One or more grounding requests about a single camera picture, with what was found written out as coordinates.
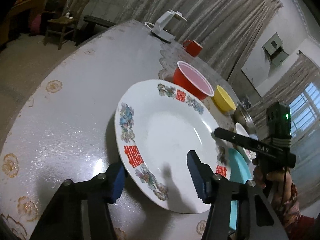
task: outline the white plate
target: white plate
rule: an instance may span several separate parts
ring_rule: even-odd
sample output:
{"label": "white plate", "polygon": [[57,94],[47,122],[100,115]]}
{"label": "white plate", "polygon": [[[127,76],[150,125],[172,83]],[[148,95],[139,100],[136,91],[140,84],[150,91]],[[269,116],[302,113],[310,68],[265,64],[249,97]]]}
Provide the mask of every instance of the white plate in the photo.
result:
{"label": "white plate", "polygon": [[134,84],[115,113],[118,150],[128,173],[153,202],[179,213],[210,208],[196,194],[188,151],[195,150],[214,172],[230,177],[227,144],[211,137],[217,127],[197,98],[162,80]]}
{"label": "white plate", "polygon": [[[247,133],[247,131],[245,130],[245,128],[239,124],[238,122],[236,123],[233,131],[237,134],[241,134],[243,136],[249,137],[249,134]],[[243,147],[237,146],[238,151],[241,153],[241,155],[243,156],[243,158],[247,161],[247,162],[251,162],[255,157],[256,157],[256,153],[253,151],[250,151],[248,149],[245,149]]]}

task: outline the red mug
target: red mug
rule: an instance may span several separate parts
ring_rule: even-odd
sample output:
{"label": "red mug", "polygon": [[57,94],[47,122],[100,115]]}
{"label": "red mug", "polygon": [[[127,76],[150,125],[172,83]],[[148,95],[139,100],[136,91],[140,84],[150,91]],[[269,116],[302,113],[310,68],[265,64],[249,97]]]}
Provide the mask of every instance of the red mug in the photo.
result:
{"label": "red mug", "polygon": [[186,52],[188,52],[192,57],[198,56],[202,49],[202,46],[198,42],[191,40],[183,42],[182,46],[186,49]]}

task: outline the floor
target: floor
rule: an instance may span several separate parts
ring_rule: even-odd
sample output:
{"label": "floor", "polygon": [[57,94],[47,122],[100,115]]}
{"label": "floor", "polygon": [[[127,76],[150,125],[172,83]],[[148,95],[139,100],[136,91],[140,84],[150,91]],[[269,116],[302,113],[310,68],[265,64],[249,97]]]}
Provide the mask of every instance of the floor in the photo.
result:
{"label": "floor", "polygon": [[0,52],[0,151],[17,114],[51,70],[76,50],[66,42],[43,45],[44,36],[22,34]]}

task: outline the screw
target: screw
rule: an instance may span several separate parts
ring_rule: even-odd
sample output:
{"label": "screw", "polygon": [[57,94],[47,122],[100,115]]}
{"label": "screw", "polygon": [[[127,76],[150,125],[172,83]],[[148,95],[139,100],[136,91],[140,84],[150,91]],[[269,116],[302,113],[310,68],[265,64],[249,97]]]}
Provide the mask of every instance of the screw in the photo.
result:
{"label": "screw", "polygon": [[105,179],[107,176],[105,173],[99,173],[97,177],[98,179]]}
{"label": "screw", "polygon": [[256,185],[256,183],[252,180],[252,179],[249,179],[247,180],[246,182],[250,187],[254,187]]}
{"label": "screw", "polygon": [[71,179],[66,179],[66,180],[63,182],[63,185],[64,185],[64,186],[69,186],[69,185],[71,185],[72,182],[73,182],[73,181],[72,181]]}
{"label": "screw", "polygon": [[219,173],[215,173],[212,177],[213,177],[213,179],[215,179],[215,180],[220,180],[220,179],[222,178]]}

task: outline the desk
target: desk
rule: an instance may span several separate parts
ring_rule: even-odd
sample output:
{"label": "desk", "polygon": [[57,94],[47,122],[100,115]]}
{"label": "desk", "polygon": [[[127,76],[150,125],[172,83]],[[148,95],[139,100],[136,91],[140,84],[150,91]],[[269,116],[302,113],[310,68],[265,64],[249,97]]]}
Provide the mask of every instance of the desk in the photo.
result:
{"label": "desk", "polygon": [[[39,84],[16,118],[0,159],[1,216],[21,239],[30,238],[65,179],[89,180],[118,160],[114,112],[119,100],[137,82],[169,77],[178,59],[188,61],[238,102],[230,85],[205,62],[175,41],[163,43],[135,20],[87,41]],[[219,126],[233,128],[230,116],[210,98],[204,104]],[[199,240],[209,212],[165,210],[130,177],[109,207],[121,240]]]}
{"label": "desk", "polygon": [[30,25],[34,18],[42,12],[44,1],[45,0],[25,0],[10,9],[3,23],[0,25],[0,46],[9,41],[8,33],[10,30],[11,17],[23,11],[30,10],[28,19],[28,24]]}

